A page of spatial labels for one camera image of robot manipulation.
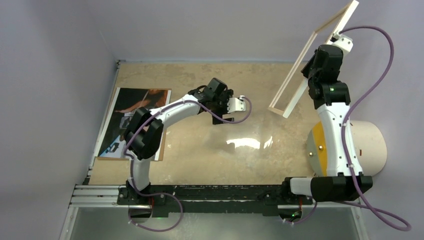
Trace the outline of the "clear acrylic sheet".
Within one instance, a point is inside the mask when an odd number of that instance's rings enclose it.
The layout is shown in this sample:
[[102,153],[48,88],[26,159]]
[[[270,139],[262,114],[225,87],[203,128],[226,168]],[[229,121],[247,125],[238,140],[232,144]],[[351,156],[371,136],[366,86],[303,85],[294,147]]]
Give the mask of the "clear acrylic sheet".
[[213,125],[202,113],[184,119],[165,132],[162,164],[242,165],[249,169],[285,162],[285,128],[281,116],[255,109],[242,123]]

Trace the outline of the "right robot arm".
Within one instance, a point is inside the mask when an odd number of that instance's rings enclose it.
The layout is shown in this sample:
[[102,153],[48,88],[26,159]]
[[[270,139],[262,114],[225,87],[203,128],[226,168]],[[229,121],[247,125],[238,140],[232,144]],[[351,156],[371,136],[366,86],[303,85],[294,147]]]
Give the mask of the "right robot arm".
[[301,70],[308,94],[320,118],[323,140],[315,140],[322,176],[287,177],[280,196],[288,204],[300,196],[316,202],[354,201],[373,186],[355,152],[349,119],[350,93],[338,80],[344,52],[336,45],[322,44]]

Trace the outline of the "wooden picture frame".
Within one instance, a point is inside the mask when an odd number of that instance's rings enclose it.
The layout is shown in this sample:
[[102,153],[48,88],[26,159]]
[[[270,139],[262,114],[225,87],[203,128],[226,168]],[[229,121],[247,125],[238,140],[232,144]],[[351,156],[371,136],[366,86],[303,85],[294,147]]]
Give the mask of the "wooden picture frame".
[[298,55],[296,61],[294,62],[292,68],[288,72],[287,76],[285,77],[281,86],[279,87],[277,93],[275,94],[274,98],[270,102],[270,104],[267,108],[269,111],[271,111],[271,112],[273,112],[273,113],[275,113],[279,116],[282,116],[286,119],[290,116],[290,114],[292,113],[295,106],[297,105],[297,103],[299,102],[299,100],[301,99],[302,95],[304,94],[305,90],[308,87],[308,79],[307,78],[303,77],[299,81],[299,85],[298,85],[297,90],[295,92],[293,92],[292,94],[290,94],[291,99],[289,100],[289,102],[287,103],[286,107],[283,110],[276,108],[276,105],[277,105],[279,99],[281,98],[281,96],[285,93],[285,90],[286,90],[287,86],[290,84],[292,78],[294,76],[299,77],[301,75],[299,67],[301,65],[301,62],[304,60],[307,52],[309,51],[309,49],[313,45],[315,39],[317,38],[317,36],[319,35],[320,32],[326,30],[327,28],[331,27],[332,25],[335,25],[333,30],[330,32],[330,34],[328,35],[328,37],[324,41],[324,43],[326,45],[331,45],[330,39],[331,39],[332,35],[333,34],[341,34],[341,31],[347,25],[348,21],[350,20],[350,18],[354,14],[358,5],[359,5],[359,1],[357,1],[357,0],[350,1],[346,6],[341,8],[336,14],[331,16],[328,20],[326,20],[324,23],[322,23],[320,26],[318,26],[312,32],[312,34],[310,35],[306,44],[304,45],[303,49],[301,50],[300,54]]

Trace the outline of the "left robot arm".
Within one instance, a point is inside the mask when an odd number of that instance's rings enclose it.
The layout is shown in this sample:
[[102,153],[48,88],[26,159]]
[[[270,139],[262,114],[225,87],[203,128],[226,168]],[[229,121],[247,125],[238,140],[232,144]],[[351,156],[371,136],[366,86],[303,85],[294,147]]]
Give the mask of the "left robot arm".
[[129,197],[138,205],[149,199],[147,187],[150,163],[160,148],[164,130],[188,117],[206,111],[222,118],[228,114],[228,105],[234,91],[217,78],[212,78],[207,85],[201,85],[187,92],[180,99],[165,106],[135,111],[124,132],[124,157],[130,160],[128,182],[132,187]]

